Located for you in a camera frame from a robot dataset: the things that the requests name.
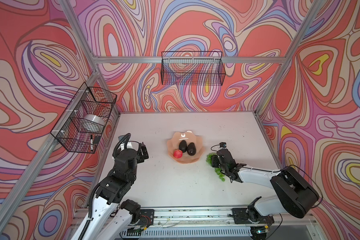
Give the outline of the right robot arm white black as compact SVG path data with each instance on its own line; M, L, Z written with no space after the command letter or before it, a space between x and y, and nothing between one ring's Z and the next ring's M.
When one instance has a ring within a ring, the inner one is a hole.
M265 170L238 164L226 148L211 156L211 166L219 169L231 182L250 183L273 189L274 195L257 197L248 206L246 215L256 223L274 214L288 213L302 219L320 200L319 193L293 167Z

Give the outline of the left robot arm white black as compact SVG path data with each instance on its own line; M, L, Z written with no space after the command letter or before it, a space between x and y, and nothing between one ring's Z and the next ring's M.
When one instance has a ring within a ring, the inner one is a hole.
M137 166L149 158L143 142L131 145L131 134L119 137L114 147L114 165L90 193L87 215L72 240L114 240L130 224L139 221L141 205L123 201L137 179Z

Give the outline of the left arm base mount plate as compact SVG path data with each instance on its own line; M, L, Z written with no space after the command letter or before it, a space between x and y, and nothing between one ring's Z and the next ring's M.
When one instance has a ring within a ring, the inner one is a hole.
M143 209L132 215L132 222L129 229L133 231L143 231L154 223L155 210Z

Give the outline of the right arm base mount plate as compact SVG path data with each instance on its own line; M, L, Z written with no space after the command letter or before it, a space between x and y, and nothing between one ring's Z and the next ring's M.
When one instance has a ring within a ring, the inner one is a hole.
M234 223L237 225L272 225L275 223L272 215L261 216L254 208L233 208L229 216L234 219Z

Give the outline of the red fake apple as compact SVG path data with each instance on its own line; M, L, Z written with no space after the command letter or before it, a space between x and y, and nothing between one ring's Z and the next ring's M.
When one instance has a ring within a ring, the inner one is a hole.
M183 156L183 151L182 150L177 149L173 153L173 157L175 159L180 159L182 156Z

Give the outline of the dark fake avocado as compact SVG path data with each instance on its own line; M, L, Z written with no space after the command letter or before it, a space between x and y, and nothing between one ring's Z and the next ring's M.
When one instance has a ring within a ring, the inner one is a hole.
M179 143L179 150L182 150L183 153L185 153L185 152L187 152L187 149L188 149L187 141L186 141L186 140L182 140L182 141Z
M194 156L197 153L195 143L189 143L187 146L187 153L189 156Z

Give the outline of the pink plastic fruit bowl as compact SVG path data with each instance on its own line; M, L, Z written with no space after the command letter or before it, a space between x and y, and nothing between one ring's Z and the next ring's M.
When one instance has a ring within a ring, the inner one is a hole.
M175 132L167 140L168 155L180 164L197 162L205 152L203 138L196 136L192 131Z

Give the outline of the green fake grape bunch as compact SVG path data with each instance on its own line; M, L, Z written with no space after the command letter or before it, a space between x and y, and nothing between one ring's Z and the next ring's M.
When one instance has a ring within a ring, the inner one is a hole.
M213 157L213 156L216 156L216 154L209 153L209 154L207 155L206 162L207 162L210 166L212 166L212 157ZM215 173L218 175L219 179L220 179L222 182L224 182L226 179L225 179L225 175L221 173L221 169L220 169L220 168L215 168L215 167L213 167L213 169L214 169Z

